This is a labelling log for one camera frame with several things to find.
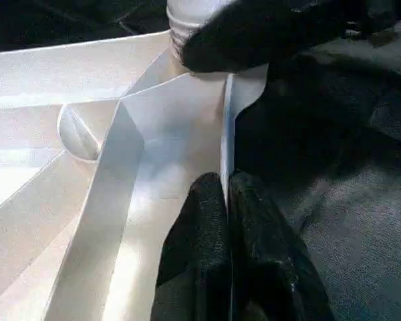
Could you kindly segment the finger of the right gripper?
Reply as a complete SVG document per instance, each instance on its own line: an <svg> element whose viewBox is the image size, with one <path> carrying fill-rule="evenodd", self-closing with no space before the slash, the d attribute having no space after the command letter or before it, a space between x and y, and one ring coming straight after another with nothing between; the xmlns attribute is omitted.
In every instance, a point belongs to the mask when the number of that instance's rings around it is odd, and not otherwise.
<svg viewBox="0 0 401 321"><path fill-rule="evenodd" d="M339 37L343 1L234 1L215 13L181 49L196 73L236 73L282 61Z"/></svg>

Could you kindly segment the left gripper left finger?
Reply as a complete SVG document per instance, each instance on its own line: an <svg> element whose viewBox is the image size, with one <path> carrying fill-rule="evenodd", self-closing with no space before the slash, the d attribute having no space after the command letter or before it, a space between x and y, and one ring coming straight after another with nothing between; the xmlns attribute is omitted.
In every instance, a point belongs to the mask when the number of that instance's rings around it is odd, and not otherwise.
<svg viewBox="0 0 401 321"><path fill-rule="evenodd" d="M156 320L228 320L231 252L220 178L205 173L162 247L155 289Z"/></svg>

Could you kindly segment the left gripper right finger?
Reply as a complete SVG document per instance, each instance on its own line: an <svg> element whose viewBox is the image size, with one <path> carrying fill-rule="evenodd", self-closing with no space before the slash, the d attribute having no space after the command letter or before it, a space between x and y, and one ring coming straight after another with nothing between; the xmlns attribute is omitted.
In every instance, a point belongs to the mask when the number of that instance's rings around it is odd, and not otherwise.
<svg viewBox="0 0 401 321"><path fill-rule="evenodd" d="M307 247L256 176L229 181L235 294L240 318L333 320Z"/></svg>

